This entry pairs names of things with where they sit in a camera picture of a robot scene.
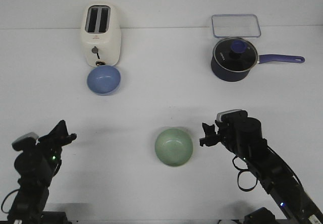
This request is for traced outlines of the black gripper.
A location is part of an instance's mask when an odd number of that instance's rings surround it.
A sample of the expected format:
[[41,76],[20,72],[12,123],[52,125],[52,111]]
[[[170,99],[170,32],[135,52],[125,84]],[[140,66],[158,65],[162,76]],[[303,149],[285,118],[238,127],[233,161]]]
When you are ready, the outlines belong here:
[[48,163],[60,163],[62,147],[70,144],[77,138],[77,134],[69,135],[65,120],[59,123],[43,137],[38,137],[37,134],[32,133],[32,139],[35,147],[32,150],[32,161],[40,163],[46,160]]
[[221,142],[225,146],[229,139],[229,135],[232,134],[233,131],[233,122],[236,119],[243,119],[248,116],[248,112],[242,111],[238,116],[233,118],[228,118],[224,123],[208,125],[206,123],[202,123],[202,128],[205,133],[204,138],[199,139],[199,145],[201,147],[207,146],[215,146],[217,143]]

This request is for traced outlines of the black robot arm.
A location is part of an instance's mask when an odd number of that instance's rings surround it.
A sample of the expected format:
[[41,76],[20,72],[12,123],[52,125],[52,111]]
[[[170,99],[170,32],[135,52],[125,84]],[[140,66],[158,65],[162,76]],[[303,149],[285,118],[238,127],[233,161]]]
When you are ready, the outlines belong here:
[[247,165],[239,174],[250,172],[261,184],[288,223],[322,223],[322,212],[305,192],[299,178],[288,164],[267,144],[262,136],[261,122],[242,109],[217,114],[213,125],[202,123],[205,137],[200,146],[222,143]]
[[12,206],[6,212],[6,223],[69,223],[65,212],[44,208],[52,179],[62,165],[62,147],[76,138],[61,120],[47,135],[39,137],[30,132],[12,143],[12,148],[20,152],[14,161],[20,178]]

